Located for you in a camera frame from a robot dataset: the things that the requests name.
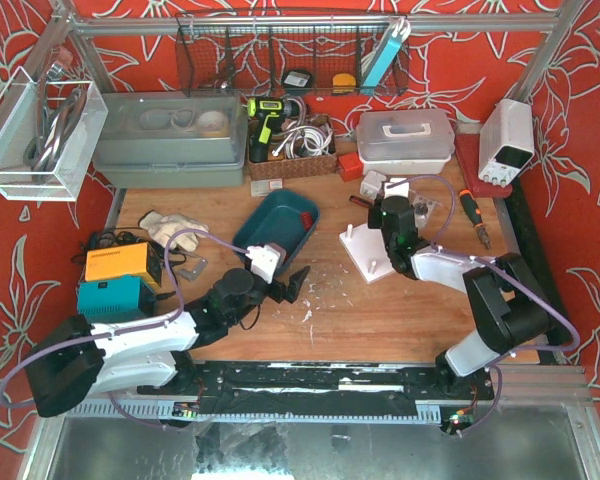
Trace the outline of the red handled ratchet wrench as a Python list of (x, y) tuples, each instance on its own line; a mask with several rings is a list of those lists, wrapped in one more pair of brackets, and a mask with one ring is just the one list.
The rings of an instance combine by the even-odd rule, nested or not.
[(372, 202), (370, 202), (369, 200), (366, 200), (364, 198), (361, 198), (361, 197), (358, 197), (355, 195), (351, 195), (349, 197), (349, 201), (355, 205), (364, 207), (366, 209), (371, 209), (374, 206), (374, 204)]

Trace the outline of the plastic bag with parts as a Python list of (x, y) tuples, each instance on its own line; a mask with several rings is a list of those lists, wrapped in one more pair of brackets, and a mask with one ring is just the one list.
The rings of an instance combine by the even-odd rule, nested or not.
[(412, 194), (409, 199), (414, 210), (415, 225), (417, 228), (425, 227), (434, 211), (441, 206), (439, 202), (419, 194)]

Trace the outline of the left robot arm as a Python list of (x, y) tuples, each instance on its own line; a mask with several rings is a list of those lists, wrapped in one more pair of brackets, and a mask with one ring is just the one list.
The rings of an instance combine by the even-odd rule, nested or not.
[(181, 313), (118, 324), (89, 323), (82, 315), (67, 319), (26, 357), (38, 415), (64, 414), (93, 394), (165, 387), (189, 374), (184, 352), (223, 339), (250, 313), (259, 313), (266, 299), (294, 303), (309, 271), (304, 267), (280, 282), (234, 268)]

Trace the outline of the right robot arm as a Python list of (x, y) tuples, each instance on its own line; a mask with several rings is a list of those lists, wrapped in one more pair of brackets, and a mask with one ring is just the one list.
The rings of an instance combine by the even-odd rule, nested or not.
[(520, 255), (487, 259), (434, 245), (419, 235), (414, 208), (402, 196), (377, 200), (368, 227), (381, 232), (397, 273), (467, 296), (475, 328), (436, 360), (449, 379), (468, 377), (556, 326), (546, 296)]

